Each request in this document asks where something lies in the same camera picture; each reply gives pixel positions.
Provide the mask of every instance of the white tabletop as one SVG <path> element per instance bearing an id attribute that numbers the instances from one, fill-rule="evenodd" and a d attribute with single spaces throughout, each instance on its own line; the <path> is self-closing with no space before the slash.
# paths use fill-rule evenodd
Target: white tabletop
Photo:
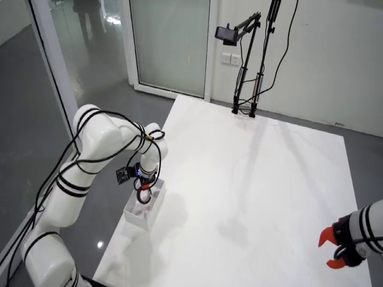
<path id="1" fill-rule="evenodd" d="M 167 194 L 151 233 L 124 216 L 94 278 L 111 286 L 371 286 L 367 262 L 326 266 L 321 231 L 357 209 L 343 137 L 178 96 Z"/>

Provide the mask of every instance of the glass door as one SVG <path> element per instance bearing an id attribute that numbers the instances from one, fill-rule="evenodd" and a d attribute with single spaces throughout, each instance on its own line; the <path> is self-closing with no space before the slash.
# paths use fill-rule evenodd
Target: glass door
<path id="1" fill-rule="evenodd" d="M 136 90 L 210 100 L 217 0 L 130 0 L 129 79 Z"/>
<path id="2" fill-rule="evenodd" d="M 44 1 L 0 0 L 0 286 L 78 109 L 52 25 Z"/>

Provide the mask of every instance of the white robotic arm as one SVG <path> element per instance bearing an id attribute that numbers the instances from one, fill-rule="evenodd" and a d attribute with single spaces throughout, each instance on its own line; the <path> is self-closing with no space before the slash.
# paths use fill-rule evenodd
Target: white robotic arm
<path id="1" fill-rule="evenodd" d="M 157 164 L 168 153 L 158 124 L 144 128 L 101 113 L 94 105 L 82 106 L 77 111 L 74 126 L 78 131 L 81 129 L 82 152 L 62 165 L 60 171 L 65 172 L 58 177 L 39 221 L 22 246 L 26 269 L 36 287 L 93 286 L 79 275 L 58 231 L 77 220 L 94 178 L 113 159 L 110 155 L 124 147 L 142 154 L 134 173 L 141 182 L 140 191 L 150 199 L 150 184 L 156 178 Z"/>
<path id="2" fill-rule="evenodd" d="M 383 200 L 339 218 L 325 228 L 319 239 L 319 247 L 330 241 L 339 247 L 334 260 L 327 265 L 333 269 L 355 267 L 372 253 L 383 254 Z"/>

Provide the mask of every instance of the white wall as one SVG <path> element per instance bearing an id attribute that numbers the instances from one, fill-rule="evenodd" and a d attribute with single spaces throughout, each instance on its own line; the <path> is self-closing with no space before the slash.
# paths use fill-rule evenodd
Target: white wall
<path id="1" fill-rule="evenodd" d="M 250 59 L 247 79 L 259 70 L 265 18 L 270 0 L 221 0 L 218 24 L 232 26 L 255 11 L 263 15 Z M 282 0 L 266 56 L 263 88 L 273 80 L 285 50 L 295 0 Z M 383 136 L 383 1 L 300 0 L 290 36 L 290 49 L 274 88 L 261 95 L 259 108 L 319 123 Z M 244 39 L 247 52 L 250 35 Z M 224 51 L 238 47 L 217 43 L 212 98 L 233 101 L 236 66 L 220 63 Z M 249 98 L 252 84 L 241 97 Z"/>
<path id="2" fill-rule="evenodd" d="M 0 0 L 0 45 L 30 23 L 24 0 Z"/>

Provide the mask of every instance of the glass wall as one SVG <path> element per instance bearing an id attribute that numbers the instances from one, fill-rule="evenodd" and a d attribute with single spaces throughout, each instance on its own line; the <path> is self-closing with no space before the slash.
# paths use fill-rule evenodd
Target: glass wall
<path id="1" fill-rule="evenodd" d="M 24 0 L 0 1 L 0 251 L 69 142 Z"/>
<path id="2" fill-rule="evenodd" d="M 78 105 L 127 81 L 118 0 L 45 0 Z"/>
<path id="3" fill-rule="evenodd" d="M 140 83 L 203 97 L 209 0 L 131 0 Z"/>

